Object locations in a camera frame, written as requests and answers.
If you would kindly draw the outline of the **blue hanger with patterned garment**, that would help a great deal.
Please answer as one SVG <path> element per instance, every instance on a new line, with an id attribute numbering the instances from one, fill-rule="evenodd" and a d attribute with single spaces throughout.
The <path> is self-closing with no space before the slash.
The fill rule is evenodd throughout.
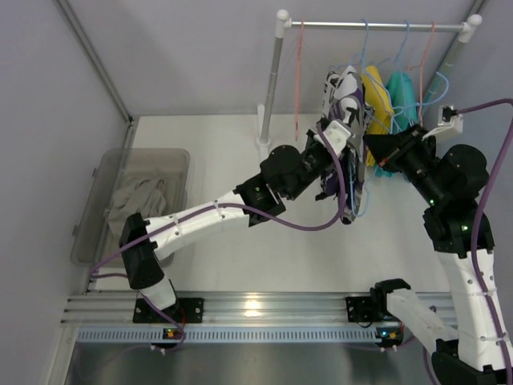
<path id="1" fill-rule="evenodd" d="M 401 103 L 395 103 L 394 98 L 390 95 L 389 91 L 385 87 L 382 87 L 388 95 L 394 111 L 394 114 L 391 117 L 391 123 L 388 126 L 380 124 L 386 130 L 386 133 L 393 132 L 394 126 L 399 129 L 399 123 L 397 122 L 397 118 L 399 116 L 405 116 L 410 124 L 415 120 L 420 122 L 422 120 L 422 109 L 425 106 L 430 106 L 440 102 L 446 96 L 450 87 L 449 79 L 440 71 L 435 72 L 435 77 L 439 77 L 439 80 L 444 83 L 442 93 L 435 98 L 437 91 L 435 90 L 436 87 L 434 87 L 432 90 L 426 92 L 426 97 L 424 99 L 420 98 L 418 102 L 415 101 L 414 93 L 412 91 L 406 92 L 403 90 L 402 94 L 404 96 L 404 101 Z M 361 188 L 366 194 L 365 204 L 362 205 L 362 192 L 357 190 L 356 168 L 354 166 L 349 167 L 349 187 L 350 191 L 348 197 L 350 198 L 349 207 L 351 208 L 351 213 L 355 218 L 362 217 L 366 214 L 366 210 L 368 209 L 370 193 L 365 184 L 362 184 Z"/>

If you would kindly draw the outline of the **purple patterned garment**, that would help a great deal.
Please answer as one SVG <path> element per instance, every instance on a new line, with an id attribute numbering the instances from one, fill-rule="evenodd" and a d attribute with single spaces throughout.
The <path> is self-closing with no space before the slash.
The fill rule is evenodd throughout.
<path id="1" fill-rule="evenodd" d="M 321 118 L 317 121 L 317 127 L 326 128 L 330 121 L 338 120 L 352 134 L 339 158 L 345 185 L 345 207 L 341 215 L 341 222 L 345 225 L 350 225 L 356 220 L 349 207 L 350 166 L 356 168 L 356 182 L 359 192 L 363 192 L 361 185 L 365 183 L 366 150 L 364 149 L 363 136 L 370 125 L 370 119 L 367 115 L 368 107 L 364 101 L 365 94 L 366 89 L 362 84 L 361 76 L 350 65 L 341 73 L 331 71 L 325 77 Z"/>

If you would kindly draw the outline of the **pink wire hanger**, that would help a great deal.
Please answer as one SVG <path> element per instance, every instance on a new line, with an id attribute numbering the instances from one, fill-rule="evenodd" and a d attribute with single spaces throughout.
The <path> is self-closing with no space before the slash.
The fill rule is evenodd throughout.
<path id="1" fill-rule="evenodd" d="M 297 57 L 295 65 L 295 94 L 294 94 L 294 139 L 299 139 L 299 110 L 301 104 L 301 55 L 304 36 L 304 23 L 301 21 L 300 33 L 297 40 Z"/>

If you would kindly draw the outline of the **grey trousers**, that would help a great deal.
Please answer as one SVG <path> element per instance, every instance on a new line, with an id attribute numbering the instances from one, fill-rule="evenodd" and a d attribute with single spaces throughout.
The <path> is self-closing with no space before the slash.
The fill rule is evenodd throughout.
<path id="1" fill-rule="evenodd" d="M 143 218 L 161 216 L 167 207 L 166 191 L 167 181 L 162 177 L 131 178 L 115 191 L 111 207 L 104 212 L 112 234 L 120 237 L 126 219 L 134 213 Z"/>

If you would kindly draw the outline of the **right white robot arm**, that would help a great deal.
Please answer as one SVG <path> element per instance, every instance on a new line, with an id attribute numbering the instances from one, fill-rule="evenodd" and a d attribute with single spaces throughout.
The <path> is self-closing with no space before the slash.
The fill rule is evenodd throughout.
<path id="1" fill-rule="evenodd" d="M 422 344 L 441 384 L 510 384 L 512 343 L 494 281 L 494 238 L 477 197 L 489 175 L 485 156 L 456 144 L 437 157 L 435 142 L 414 125 L 394 135 L 366 134 L 370 153 L 400 172 L 428 204 L 424 228 L 442 264 L 457 325 L 447 325 L 402 279 L 370 291 L 381 314 L 400 320 Z"/>

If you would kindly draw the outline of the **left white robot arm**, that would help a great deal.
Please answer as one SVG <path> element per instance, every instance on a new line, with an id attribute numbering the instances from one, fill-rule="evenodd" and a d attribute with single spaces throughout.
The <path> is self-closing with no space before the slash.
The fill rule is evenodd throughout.
<path id="1" fill-rule="evenodd" d="M 329 228 L 297 225 L 282 220 L 286 200 L 298 198 L 331 167 L 340 168 L 350 133 L 337 124 L 308 131 L 304 151 L 281 145 L 260 164 L 260 171 L 232 191 L 191 210 L 144 219 L 131 215 L 125 222 L 119 247 L 131 289 L 140 292 L 154 311 L 172 313 L 178 298 L 161 260 L 206 237 L 244 227 L 249 229 L 275 221 L 304 232 Z"/>

